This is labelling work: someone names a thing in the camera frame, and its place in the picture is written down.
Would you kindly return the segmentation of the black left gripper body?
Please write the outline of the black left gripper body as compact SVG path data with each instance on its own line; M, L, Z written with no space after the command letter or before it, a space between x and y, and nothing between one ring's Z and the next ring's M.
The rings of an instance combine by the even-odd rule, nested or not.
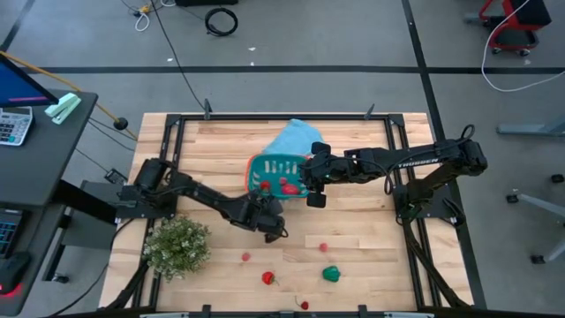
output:
M270 232L276 223L285 223L281 217L283 206L274 196L258 196L250 203L248 227L251 231Z

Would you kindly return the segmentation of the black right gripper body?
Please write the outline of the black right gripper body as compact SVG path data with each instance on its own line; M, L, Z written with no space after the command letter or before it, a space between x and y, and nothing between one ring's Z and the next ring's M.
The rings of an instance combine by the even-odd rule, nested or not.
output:
M325 185L349 182L350 164L345 157L331 154L331 147L323 142L312 144L313 165L307 174L314 179L314 189L308 191L306 205L314 208L325 208L327 195Z

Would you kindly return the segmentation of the teal basket with orange rim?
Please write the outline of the teal basket with orange rim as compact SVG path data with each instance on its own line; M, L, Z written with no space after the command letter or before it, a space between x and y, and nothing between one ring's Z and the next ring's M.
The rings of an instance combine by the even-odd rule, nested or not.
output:
M308 194L305 185L300 181L299 164L306 161L303 155L283 154L257 154L252 156L247 163L245 173L245 188L247 192L258 190L262 193L272 194L279 200L302 199ZM279 184L279 178L287 178L287 184L293 184L299 188L299 195L284 195ZM263 192L260 189L262 181L269 181L271 189Z

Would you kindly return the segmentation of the light blue cloth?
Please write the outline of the light blue cloth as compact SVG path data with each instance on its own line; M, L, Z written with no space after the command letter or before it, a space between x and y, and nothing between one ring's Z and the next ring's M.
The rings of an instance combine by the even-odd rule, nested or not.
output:
M320 131L305 121L293 118L262 150L262 153L310 155L314 142L323 142Z

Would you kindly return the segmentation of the green toy pepper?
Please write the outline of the green toy pepper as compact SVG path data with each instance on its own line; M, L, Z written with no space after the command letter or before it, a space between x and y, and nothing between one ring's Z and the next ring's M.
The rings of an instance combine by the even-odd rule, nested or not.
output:
M337 283L341 277L341 271L335 265L324 268L321 272L322 278L331 283Z

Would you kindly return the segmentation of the green artificial plant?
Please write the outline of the green artificial plant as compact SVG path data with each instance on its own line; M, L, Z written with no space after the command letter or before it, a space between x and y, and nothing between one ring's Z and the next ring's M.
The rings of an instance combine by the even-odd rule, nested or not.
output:
M207 225L186 217L165 219L149 232L142 257L167 282L183 279L203 269L210 259L210 235Z

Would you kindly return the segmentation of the black box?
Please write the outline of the black box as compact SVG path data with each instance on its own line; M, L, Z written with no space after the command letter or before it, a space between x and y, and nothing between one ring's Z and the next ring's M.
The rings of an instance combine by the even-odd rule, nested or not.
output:
M174 0L174 1L176 5L182 7L235 5L239 3L239 0Z

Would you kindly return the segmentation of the grey table foot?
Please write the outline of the grey table foot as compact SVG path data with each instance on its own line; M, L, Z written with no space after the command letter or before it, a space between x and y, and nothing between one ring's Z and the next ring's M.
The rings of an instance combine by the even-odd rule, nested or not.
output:
M565 138L565 117L545 124L499 124L496 127L498 134L506 135L529 135L541 137L563 137Z

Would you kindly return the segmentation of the red and black cart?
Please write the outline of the red and black cart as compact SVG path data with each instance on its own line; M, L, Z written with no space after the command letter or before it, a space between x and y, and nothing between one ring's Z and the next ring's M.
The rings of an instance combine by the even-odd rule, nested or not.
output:
M490 32L486 46L494 55L508 50L528 56L539 44L536 32L552 23L544 0L501 0L502 15L487 15L495 1L486 0L478 13L466 14L463 21Z

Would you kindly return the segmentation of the mint green stapler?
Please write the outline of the mint green stapler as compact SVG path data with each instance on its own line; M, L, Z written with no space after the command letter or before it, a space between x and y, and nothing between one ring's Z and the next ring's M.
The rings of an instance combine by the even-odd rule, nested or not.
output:
M73 93L68 93L58 100L58 104L50 105L44 113L56 125L61 125L79 106L81 99Z

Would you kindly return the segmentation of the black desk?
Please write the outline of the black desk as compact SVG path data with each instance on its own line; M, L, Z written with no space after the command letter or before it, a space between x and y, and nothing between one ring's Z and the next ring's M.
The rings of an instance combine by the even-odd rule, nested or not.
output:
M35 107L34 127L24 144L0 146L0 208L26 212L13 251L31 257L17 288L0 295L0 316L21 312L64 212L51 198L98 100L95 93L77 96L80 105L61 125Z

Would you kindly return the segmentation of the white calculator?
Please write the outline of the white calculator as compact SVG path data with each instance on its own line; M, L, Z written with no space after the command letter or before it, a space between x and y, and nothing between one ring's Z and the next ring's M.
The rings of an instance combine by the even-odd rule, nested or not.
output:
M0 145L19 147L34 124L34 113L30 106L0 108Z

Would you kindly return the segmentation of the computer monitor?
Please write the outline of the computer monitor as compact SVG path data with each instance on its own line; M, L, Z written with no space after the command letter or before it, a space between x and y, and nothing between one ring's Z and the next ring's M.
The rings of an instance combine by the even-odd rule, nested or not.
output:
M0 53L0 108L50 106L58 99Z

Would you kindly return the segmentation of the black metal table frame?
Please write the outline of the black metal table frame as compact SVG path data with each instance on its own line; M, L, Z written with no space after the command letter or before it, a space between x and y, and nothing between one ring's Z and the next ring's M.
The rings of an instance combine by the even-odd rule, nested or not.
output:
M290 121L287 113L215 113L189 115L184 127L170 125L163 113L142 118L132 160L137 173L148 158L165 153L182 172L228 195L245 191L247 161L259 153ZM302 200L283 205L289 236L267 244L261 234L238 229L217 212L181 199L181 216L206 224L211 257L206 267L183 279L164 281L148 273L129 301L130 307L153 305L160 311L213 313L304 311L296 296L316 314L354 311L413 310L441 302L426 273L410 255L395 220L393 199L380 181L367 185L332 185L325 208ZM323 253L321 243L328 244ZM243 253L251 259L242 261ZM340 280L321 272L335 265ZM278 285L261 275L275 273Z

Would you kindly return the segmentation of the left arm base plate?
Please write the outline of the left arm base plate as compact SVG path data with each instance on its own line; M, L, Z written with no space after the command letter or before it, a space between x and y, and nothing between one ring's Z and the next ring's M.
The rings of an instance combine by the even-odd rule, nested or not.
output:
M84 181L81 187L86 193L109 204L116 211L116 218L170 219L177 213L177 200L170 194L154 201L134 185Z

